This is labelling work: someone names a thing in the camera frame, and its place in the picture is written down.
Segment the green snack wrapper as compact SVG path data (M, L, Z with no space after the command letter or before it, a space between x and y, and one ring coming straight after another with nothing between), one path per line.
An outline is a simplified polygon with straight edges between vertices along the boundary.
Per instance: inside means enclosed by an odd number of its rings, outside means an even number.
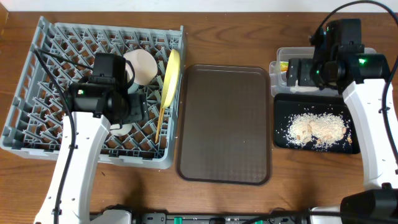
M289 69L288 62L280 62L280 71L281 72L286 72L288 69Z

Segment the white bowl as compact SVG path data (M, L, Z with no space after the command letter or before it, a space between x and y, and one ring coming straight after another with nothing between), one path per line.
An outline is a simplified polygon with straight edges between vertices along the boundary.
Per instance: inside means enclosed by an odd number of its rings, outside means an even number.
M134 69L134 83L138 85L148 85L157 75L157 62L148 51L137 49L125 53L123 57L130 61Z

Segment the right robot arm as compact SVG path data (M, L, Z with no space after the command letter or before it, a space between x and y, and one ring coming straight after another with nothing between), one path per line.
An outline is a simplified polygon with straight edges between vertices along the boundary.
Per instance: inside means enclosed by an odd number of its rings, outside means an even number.
M288 59L287 86L343 97L364 172L364 191L341 201L340 217L311 215L310 222L397 223L397 117L386 57L365 51L360 19L331 21L310 41L312 57Z

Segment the light blue saucer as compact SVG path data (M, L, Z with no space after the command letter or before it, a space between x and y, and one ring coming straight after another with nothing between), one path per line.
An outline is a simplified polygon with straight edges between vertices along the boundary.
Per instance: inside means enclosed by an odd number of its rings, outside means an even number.
M138 85L137 83L131 82L127 84L127 93L128 94L133 94L137 91L137 89L140 87L140 85Z

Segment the white tissue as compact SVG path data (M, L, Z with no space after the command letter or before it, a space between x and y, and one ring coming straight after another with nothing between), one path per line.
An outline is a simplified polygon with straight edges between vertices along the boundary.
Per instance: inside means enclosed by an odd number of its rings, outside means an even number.
M291 86L290 91L292 93L313 93L320 89L315 86Z

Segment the white plastic cup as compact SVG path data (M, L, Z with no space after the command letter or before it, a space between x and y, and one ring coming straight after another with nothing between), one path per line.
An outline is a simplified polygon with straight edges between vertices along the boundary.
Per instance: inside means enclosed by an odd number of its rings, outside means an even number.
M110 127L110 133L113 136L124 136L130 132L132 129L133 125L132 124L113 124Z

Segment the yellow round plate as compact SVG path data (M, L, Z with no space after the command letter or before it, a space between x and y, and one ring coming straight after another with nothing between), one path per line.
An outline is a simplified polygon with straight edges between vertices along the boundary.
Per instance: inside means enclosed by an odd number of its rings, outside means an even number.
M166 109L173 101L180 75L180 64L180 54L177 50L173 49L169 55L169 61L165 71L161 108Z

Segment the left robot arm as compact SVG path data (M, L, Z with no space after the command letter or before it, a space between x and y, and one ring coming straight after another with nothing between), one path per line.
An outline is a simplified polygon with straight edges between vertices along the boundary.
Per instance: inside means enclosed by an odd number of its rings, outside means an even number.
M111 53L97 53L92 75L60 92L63 117L62 144L49 190L35 223L132 223L133 213L117 205L90 217L95 173L107 135L128 133L133 123L149 119L143 94L129 93L135 72L132 63Z

